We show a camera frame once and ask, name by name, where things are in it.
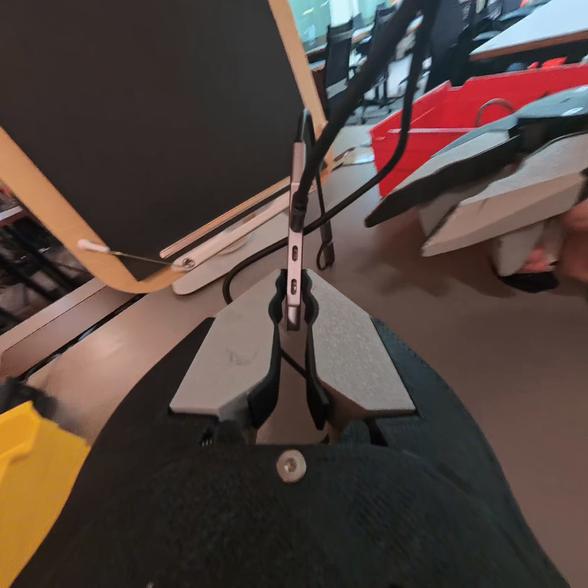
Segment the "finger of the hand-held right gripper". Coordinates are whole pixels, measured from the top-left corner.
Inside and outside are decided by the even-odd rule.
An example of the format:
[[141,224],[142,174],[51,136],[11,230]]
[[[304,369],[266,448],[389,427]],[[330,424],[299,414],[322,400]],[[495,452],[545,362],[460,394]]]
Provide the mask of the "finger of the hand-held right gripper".
[[507,177],[456,205],[423,244],[436,256],[557,217],[581,201],[587,148],[542,148]]
[[523,136],[515,127],[481,127],[435,153],[402,180],[366,217],[372,228],[452,188],[481,180],[512,164]]

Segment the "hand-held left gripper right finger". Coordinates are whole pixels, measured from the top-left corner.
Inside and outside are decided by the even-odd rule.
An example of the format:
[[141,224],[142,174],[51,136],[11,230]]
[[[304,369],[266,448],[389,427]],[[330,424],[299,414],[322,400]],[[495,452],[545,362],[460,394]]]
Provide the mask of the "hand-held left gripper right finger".
[[372,317],[311,270],[305,322],[306,399],[317,429],[416,413]]

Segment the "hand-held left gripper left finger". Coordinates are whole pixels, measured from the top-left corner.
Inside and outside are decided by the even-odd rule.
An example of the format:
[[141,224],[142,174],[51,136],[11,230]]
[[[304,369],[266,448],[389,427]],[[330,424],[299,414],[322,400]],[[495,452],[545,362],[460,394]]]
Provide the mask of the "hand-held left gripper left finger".
[[260,428],[279,394],[280,322],[281,271],[275,270],[216,315],[171,411]]

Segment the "red plastic bin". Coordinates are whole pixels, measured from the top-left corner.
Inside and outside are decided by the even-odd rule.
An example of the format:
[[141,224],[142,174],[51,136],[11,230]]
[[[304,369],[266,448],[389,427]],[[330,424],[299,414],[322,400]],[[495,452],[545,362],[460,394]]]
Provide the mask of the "red plastic bin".
[[379,194],[393,189],[437,151],[472,129],[497,121],[545,96],[587,84],[587,62],[564,58],[518,72],[473,77],[461,86],[444,82],[415,99],[409,138],[401,161],[379,183]]

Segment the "yellow plastic bin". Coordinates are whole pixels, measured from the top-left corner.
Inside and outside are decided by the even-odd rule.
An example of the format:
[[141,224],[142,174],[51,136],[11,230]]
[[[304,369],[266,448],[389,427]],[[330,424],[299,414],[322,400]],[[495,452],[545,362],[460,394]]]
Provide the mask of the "yellow plastic bin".
[[1,415],[1,587],[46,538],[90,451],[27,401]]

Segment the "person's right hand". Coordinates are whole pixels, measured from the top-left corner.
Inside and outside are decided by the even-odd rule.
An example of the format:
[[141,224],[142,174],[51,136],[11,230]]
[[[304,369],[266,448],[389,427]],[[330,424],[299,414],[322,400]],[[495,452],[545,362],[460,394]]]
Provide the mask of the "person's right hand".
[[562,216],[565,237],[558,262],[562,275],[587,284],[587,200]]

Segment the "black office chair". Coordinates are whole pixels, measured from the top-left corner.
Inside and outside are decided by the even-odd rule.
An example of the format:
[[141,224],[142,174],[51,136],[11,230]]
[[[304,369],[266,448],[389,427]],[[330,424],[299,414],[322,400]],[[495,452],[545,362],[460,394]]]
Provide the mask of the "black office chair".
[[349,61],[355,18],[329,25],[326,33],[325,65],[322,70],[323,109],[327,120],[340,104],[349,81]]

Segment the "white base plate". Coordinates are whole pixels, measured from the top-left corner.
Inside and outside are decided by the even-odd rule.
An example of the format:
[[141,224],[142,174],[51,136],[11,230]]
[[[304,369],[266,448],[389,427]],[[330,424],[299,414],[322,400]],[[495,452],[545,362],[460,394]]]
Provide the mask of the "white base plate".
[[172,285],[173,293],[178,296],[190,295],[226,275],[237,264],[256,252],[256,247],[261,244],[262,232],[261,229],[253,231],[229,246],[228,252],[220,252],[179,278]]

